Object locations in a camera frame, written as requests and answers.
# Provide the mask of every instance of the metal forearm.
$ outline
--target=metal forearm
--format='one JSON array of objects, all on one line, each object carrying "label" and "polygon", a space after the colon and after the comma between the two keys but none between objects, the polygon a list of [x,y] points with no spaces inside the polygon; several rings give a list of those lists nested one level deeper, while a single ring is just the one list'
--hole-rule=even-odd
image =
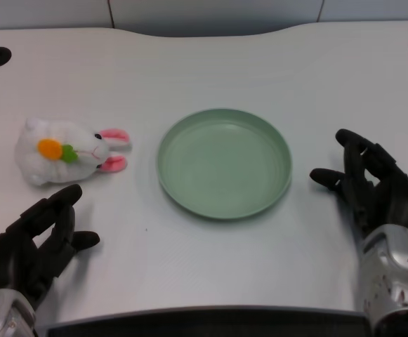
[{"label": "metal forearm", "polygon": [[0,337],[33,337],[35,313],[18,291],[0,289]]},{"label": "metal forearm", "polygon": [[357,307],[379,334],[391,315],[408,315],[408,229],[377,228],[364,240],[360,254]]}]

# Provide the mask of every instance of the stuffed bunny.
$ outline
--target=stuffed bunny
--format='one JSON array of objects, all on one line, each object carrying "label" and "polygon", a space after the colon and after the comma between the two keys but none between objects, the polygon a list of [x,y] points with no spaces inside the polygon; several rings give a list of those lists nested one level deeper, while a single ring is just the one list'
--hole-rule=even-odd
[{"label": "stuffed bunny", "polygon": [[71,121],[29,118],[16,143],[15,160],[33,185],[66,183],[95,171],[124,170],[126,158],[110,149],[128,144],[129,135],[117,128],[95,132]]}]

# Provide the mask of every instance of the plate rim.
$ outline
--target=plate rim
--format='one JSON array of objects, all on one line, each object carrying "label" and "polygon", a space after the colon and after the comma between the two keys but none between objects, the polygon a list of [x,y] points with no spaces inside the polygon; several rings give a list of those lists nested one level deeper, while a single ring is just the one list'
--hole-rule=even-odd
[{"label": "plate rim", "polygon": [[[275,196],[269,203],[267,203],[265,206],[260,207],[259,209],[256,209],[255,211],[250,211],[247,213],[244,213],[243,215],[240,216],[210,216],[208,214],[204,214],[204,213],[200,213],[199,211],[196,211],[194,209],[191,209],[190,207],[182,204],[180,201],[178,201],[175,197],[172,196],[171,192],[168,190],[168,188],[166,187],[163,179],[162,179],[162,175],[160,174],[160,163],[159,163],[159,157],[160,157],[160,151],[162,148],[162,145],[167,137],[167,135],[182,121],[184,121],[185,119],[191,118],[193,116],[195,116],[196,114],[201,114],[203,112],[209,112],[212,110],[232,110],[232,111],[237,111],[237,112],[243,112],[245,114],[250,114],[251,116],[254,116],[258,119],[260,119],[261,121],[265,122],[267,125],[271,126],[275,132],[277,132],[277,134],[282,138],[284,144],[285,144],[285,148],[288,152],[289,155],[289,174],[287,177],[287,181],[284,184],[284,187],[282,188],[282,190],[280,191],[280,193],[277,194],[277,196]],[[249,216],[253,216],[254,214],[263,212],[264,210],[268,209],[269,207],[271,207],[272,205],[274,205],[282,196],[283,194],[288,190],[288,187],[291,184],[291,178],[292,178],[292,173],[293,173],[293,157],[291,154],[291,150],[289,148],[288,142],[285,139],[285,137],[280,133],[280,131],[277,130],[277,128],[275,126],[273,126],[270,122],[266,121],[264,118],[261,118],[260,116],[257,116],[256,114],[252,114],[250,112],[244,111],[244,110],[239,110],[239,109],[233,109],[231,107],[213,107],[211,109],[205,109],[205,110],[200,110],[197,112],[193,112],[191,114],[188,114],[186,116],[184,116],[183,118],[179,119],[176,123],[174,123],[170,128],[168,128],[168,130],[166,131],[166,133],[163,135],[162,140],[160,141],[160,144],[157,148],[157,156],[155,158],[155,166],[156,166],[156,170],[157,170],[157,177],[159,179],[160,185],[162,186],[163,190],[167,193],[167,195],[174,200],[175,203],[177,203],[180,207],[183,207],[184,209],[186,209],[187,211],[193,213],[193,214],[197,214],[198,216],[204,217],[204,218],[209,218],[209,219],[216,219],[216,220],[238,220],[238,219],[242,219],[242,218],[248,218]]]}]

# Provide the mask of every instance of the white plush rabbit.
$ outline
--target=white plush rabbit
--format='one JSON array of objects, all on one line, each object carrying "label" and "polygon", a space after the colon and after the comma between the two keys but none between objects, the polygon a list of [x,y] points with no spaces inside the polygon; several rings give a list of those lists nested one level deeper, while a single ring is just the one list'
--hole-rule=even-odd
[{"label": "white plush rabbit", "polygon": [[16,144],[15,160],[33,185],[66,183],[95,171],[124,170],[126,158],[110,148],[128,144],[129,135],[117,128],[96,132],[71,121],[29,118]]}]

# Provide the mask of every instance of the pink bunny ear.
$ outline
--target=pink bunny ear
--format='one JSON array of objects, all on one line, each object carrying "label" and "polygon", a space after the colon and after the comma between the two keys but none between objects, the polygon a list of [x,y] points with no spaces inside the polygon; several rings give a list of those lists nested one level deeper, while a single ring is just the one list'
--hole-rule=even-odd
[{"label": "pink bunny ear", "polygon": [[110,147],[125,146],[130,142],[128,133],[120,128],[107,128],[99,131],[99,134],[104,137]]},{"label": "pink bunny ear", "polygon": [[113,156],[109,157],[104,164],[99,168],[100,172],[120,172],[124,170],[127,166],[127,159],[124,156]]}]

